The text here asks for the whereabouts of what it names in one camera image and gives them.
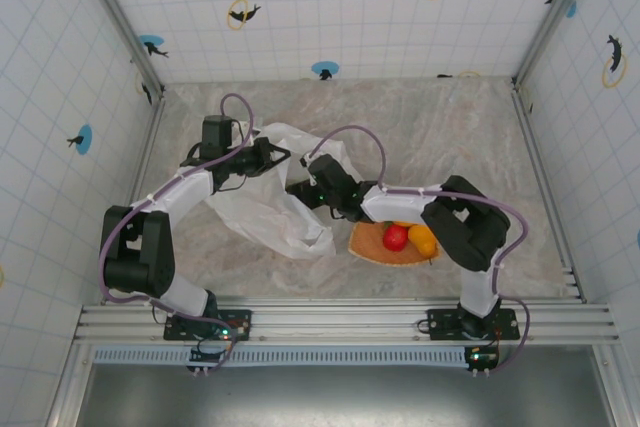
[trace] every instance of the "white plastic bag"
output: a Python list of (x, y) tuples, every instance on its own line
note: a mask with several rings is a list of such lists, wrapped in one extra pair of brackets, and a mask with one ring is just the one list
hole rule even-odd
[[(213, 195), (206, 202), (231, 230), (286, 257), (335, 255), (331, 227), (285, 191), (287, 184), (308, 178), (300, 157), (313, 150), (321, 139), (281, 123), (264, 127), (258, 137), (268, 137), (272, 144), (291, 151), (291, 158), (259, 177), (247, 179), (241, 189)], [(343, 142), (329, 140), (322, 152), (331, 154), (356, 181), (362, 180), (351, 165)], [(229, 186), (234, 185), (234, 180), (241, 181), (229, 179)]]

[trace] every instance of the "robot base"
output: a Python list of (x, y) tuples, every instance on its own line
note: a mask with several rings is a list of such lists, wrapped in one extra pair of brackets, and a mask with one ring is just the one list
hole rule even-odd
[[(237, 341), (249, 340), (251, 333), (250, 310), (218, 310), (216, 318), (229, 324), (235, 333)], [(230, 333), (224, 334), (222, 327), (198, 320), (187, 320), (173, 316), (167, 319), (164, 327), (164, 340), (228, 340)]]
[(499, 304), (484, 319), (460, 305), (457, 309), (430, 309), (427, 319), (431, 340), (491, 340), (496, 332), (500, 332), (500, 340), (520, 339), (515, 311), (501, 309)]

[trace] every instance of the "marble floor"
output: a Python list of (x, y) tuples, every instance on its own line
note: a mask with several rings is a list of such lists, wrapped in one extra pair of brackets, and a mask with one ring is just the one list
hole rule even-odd
[[(228, 92), (242, 94), (258, 122), (285, 122), (323, 136), (336, 127), (369, 127), (387, 151), (385, 181), (426, 186), (449, 175), (469, 179), (485, 195), (519, 209), (531, 232), (501, 273), (505, 294), (565, 295), (561, 262), (510, 97), (506, 79), (392, 79), (173, 85), (144, 178), (151, 192), (175, 173), (200, 140), (205, 115), (218, 113)], [(228, 115), (244, 119), (237, 100)], [(363, 134), (341, 133), (355, 168), (377, 177), (380, 158)], [(456, 296), (460, 267), (446, 254), (417, 267), (385, 267), (347, 251), (351, 225), (330, 221), (338, 254), (291, 260), (225, 227), (206, 204), (194, 208), (173, 232), (176, 268), (219, 295), (265, 297)], [(509, 240), (518, 235), (517, 222)]]

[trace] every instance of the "gray floor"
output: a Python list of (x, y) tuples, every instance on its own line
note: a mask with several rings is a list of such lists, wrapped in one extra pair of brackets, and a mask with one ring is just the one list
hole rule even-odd
[(434, 367), (94, 368), (81, 426), (606, 427), (589, 348), (528, 348), (489, 379)]
[[(169, 89), (143, 192), (169, 179), (200, 140), (202, 119), (219, 112), (220, 98), (238, 92), (263, 125), (285, 122), (322, 136), (358, 123), (380, 135), (388, 153), (385, 181), (426, 186), (449, 175), (467, 177), (483, 193), (519, 209), (529, 220), (526, 243), (508, 259), (504, 293), (558, 297), (561, 263), (531, 163), (503, 79), (402, 79), (332, 82), (245, 82), (178, 85)], [(245, 118), (241, 104), (228, 113)], [(356, 169), (377, 177), (375, 145), (361, 133), (339, 134)], [(202, 203), (174, 231), (177, 269), (222, 295), (279, 297), (456, 296), (459, 267), (442, 256), (433, 265), (384, 267), (347, 251), (352, 226), (332, 222), (338, 255), (291, 260), (227, 229)], [(518, 235), (518, 227), (509, 237)]]

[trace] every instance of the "white tiled wall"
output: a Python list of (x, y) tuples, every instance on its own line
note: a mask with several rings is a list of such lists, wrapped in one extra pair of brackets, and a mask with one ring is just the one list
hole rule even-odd
[[(42, 425), (151, 108), (98, 0), (0, 0), (0, 425)], [(67, 138), (91, 125), (84, 156)]]
[[(165, 42), (152, 55), (167, 82), (513, 75), (547, 0), (247, 0), (261, 7), (241, 30), (235, 0), (119, 0), (138, 34)], [(244, 10), (240, 4), (234, 11)]]
[[(640, 379), (640, 0), (578, 0), (528, 85), (532, 121), (590, 301), (611, 304)], [(627, 71), (605, 88), (619, 38)], [(624, 59), (608, 84), (620, 79)]]

